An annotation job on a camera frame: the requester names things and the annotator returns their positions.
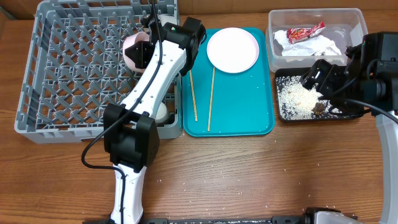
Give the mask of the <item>white paper cup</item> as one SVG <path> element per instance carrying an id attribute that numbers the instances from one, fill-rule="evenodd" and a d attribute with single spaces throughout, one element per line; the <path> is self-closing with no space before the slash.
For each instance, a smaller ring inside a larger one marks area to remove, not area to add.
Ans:
<path id="1" fill-rule="evenodd" d="M 169 118 L 170 113 L 167 109 L 167 106 L 165 105 L 165 103 L 161 103 L 155 117 L 155 122 L 157 124 L 162 124 L 165 123 Z"/>

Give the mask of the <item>wooden chopstick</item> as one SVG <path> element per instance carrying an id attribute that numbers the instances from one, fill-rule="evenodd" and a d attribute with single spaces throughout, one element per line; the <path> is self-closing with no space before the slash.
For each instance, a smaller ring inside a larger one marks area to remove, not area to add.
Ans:
<path id="1" fill-rule="evenodd" d="M 191 93 L 192 93 L 192 102 L 193 102 L 193 111 L 194 111 L 194 116 L 195 116 L 195 122 L 198 121 L 198 115 L 197 115 L 197 104 L 196 104 L 196 98 L 195 98 L 195 87 L 194 87 L 194 82 L 193 82 L 193 75 L 192 71 L 189 71 L 189 76 L 190 76 L 190 86 L 191 86 Z"/>
<path id="2" fill-rule="evenodd" d="M 209 103 L 209 113 L 208 113 L 208 127 L 207 131 L 211 130 L 211 116 L 213 109 L 213 93 L 214 93 L 214 85 L 215 85 L 215 67 L 213 67 L 212 79 L 211 79 L 211 92 L 210 92 L 210 103 Z"/>

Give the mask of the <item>pink bowl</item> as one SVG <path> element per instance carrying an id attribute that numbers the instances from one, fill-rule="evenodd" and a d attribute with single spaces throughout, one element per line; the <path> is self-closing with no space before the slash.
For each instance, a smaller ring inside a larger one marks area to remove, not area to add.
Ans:
<path id="1" fill-rule="evenodd" d="M 134 35 L 131 35 L 129 37 L 126 37 L 123 43 L 123 60 L 127 67 L 132 70 L 133 72 L 138 72 L 138 73 L 143 73 L 145 71 L 144 68 L 137 68 L 136 64 L 128 57 L 125 55 L 125 50 L 128 47 L 133 46 L 136 42 L 138 41 L 149 41 L 149 35 L 145 32 L 138 32 Z"/>

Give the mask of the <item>large white round plate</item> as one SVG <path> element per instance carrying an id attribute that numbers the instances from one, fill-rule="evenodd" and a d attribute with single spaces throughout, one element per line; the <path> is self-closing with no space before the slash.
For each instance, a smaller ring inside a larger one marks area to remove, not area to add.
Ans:
<path id="1" fill-rule="evenodd" d="M 249 70 L 259 58 L 259 44 L 248 31 L 229 27 L 215 32 L 207 43 L 206 53 L 215 68 L 225 73 Z"/>

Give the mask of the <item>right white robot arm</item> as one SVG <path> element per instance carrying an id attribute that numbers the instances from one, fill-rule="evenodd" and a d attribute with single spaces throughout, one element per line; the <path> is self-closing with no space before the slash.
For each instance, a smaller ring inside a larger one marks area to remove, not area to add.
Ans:
<path id="1" fill-rule="evenodd" d="M 383 208 L 380 223 L 397 223 L 397 33 L 366 34 L 346 49 L 345 67 L 317 60 L 300 82 L 321 93 L 340 116 L 371 113 L 382 146 Z"/>

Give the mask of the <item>grey-white bowl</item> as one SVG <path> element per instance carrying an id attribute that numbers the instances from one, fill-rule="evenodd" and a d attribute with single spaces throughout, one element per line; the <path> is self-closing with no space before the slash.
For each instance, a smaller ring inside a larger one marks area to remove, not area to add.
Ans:
<path id="1" fill-rule="evenodd" d="M 164 26 L 166 23 L 171 23 L 171 24 L 175 24 L 175 25 L 178 24 L 178 20 L 174 16 L 161 14 L 161 15 L 158 15 L 158 19 L 159 19 L 159 21 L 161 23 L 161 26 Z"/>

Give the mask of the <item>red snack wrapper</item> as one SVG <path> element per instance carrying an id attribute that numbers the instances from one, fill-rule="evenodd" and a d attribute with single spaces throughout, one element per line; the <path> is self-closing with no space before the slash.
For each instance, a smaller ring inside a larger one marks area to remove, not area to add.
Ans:
<path id="1" fill-rule="evenodd" d="M 287 38 L 290 44 L 310 39 L 320 34 L 325 28 L 324 22 L 311 28 L 291 28 L 287 30 Z"/>

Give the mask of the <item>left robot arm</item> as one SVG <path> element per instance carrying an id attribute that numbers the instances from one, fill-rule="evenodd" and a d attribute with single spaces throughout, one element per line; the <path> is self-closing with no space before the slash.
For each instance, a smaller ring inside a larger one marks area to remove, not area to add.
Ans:
<path id="1" fill-rule="evenodd" d="M 192 17 L 182 26 L 158 20 L 150 29 L 151 34 L 126 37 L 124 61 L 142 76 L 120 105 L 108 104 L 103 114 L 104 149 L 116 175 L 110 223 L 140 222 L 144 176 L 160 144 L 155 118 L 174 78 L 193 67 L 206 35 L 202 22 Z"/>

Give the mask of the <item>brown food scrap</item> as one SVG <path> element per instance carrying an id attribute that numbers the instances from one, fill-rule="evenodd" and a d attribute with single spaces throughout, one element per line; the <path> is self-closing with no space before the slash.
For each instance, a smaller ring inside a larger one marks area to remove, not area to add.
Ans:
<path id="1" fill-rule="evenodd" d="M 324 113 L 326 105 L 323 103 L 315 103 L 315 106 L 312 109 L 312 112 L 315 116 L 320 116 Z"/>

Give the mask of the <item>white napkin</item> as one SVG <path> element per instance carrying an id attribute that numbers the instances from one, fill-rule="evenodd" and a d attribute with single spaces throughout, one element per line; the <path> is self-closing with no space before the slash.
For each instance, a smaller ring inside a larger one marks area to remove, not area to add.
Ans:
<path id="1" fill-rule="evenodd" d="M 274 33 L 274 39 L 282 46 L 282 56 L 333 56 L 341 55 L 335 42 L 323 35 L 317 35 L 302 42 L 291 44 L 287 38 L 286 30 Z"/>

